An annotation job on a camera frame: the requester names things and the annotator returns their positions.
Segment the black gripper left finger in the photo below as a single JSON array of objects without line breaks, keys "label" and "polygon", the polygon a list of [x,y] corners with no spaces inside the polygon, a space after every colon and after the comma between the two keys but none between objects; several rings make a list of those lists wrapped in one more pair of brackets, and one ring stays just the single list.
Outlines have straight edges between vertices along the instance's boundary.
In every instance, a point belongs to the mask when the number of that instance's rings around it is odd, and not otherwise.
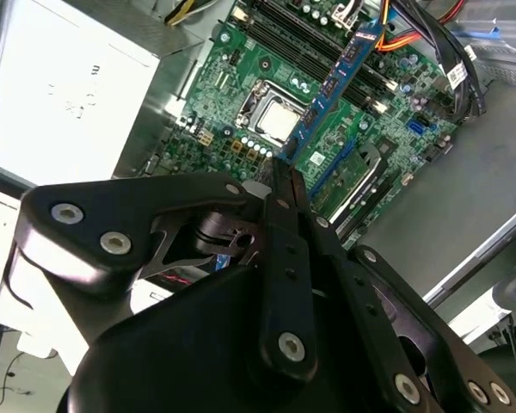
[{"label": "black gripper left finger", "polygon": [[307,382],[317,366],[303,234],[311,222],[302,174],[278,159],[261,182],[204,172],[48,185],[21,199],[13,257],[51,284],[44,298],[31,299],[34,308],[49,314],[56,299],[61,324],[93,342],[128,318],[138,280],[226,255],[230,264],[184,290],[181,301],[205,314],[200,288],[222,305],[228,279],[256,280],[250,359],[268,375]]}]

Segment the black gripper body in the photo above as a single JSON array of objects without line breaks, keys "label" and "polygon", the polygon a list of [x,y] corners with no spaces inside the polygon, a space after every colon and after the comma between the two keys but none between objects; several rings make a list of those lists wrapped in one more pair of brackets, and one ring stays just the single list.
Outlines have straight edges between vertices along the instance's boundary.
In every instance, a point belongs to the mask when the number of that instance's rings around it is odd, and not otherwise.
[{"label": "black gripper body", "polygon": [[306,384],[261,364],[261,281],[231,270],[201,280],[103,333],[64,412],[384,412],[356,335],[335,303],[312,298],[318,368]]}]

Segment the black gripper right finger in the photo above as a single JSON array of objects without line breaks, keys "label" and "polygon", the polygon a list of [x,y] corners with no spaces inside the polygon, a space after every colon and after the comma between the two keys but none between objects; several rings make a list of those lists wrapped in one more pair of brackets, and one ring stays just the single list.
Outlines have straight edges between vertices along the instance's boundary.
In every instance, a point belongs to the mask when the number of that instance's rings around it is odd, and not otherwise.
[{"label": "black gripper right finger", "polygon": [[351,412],[516,412],[513,391],[375,250],[345,251],[290,170],[333,366]]}]

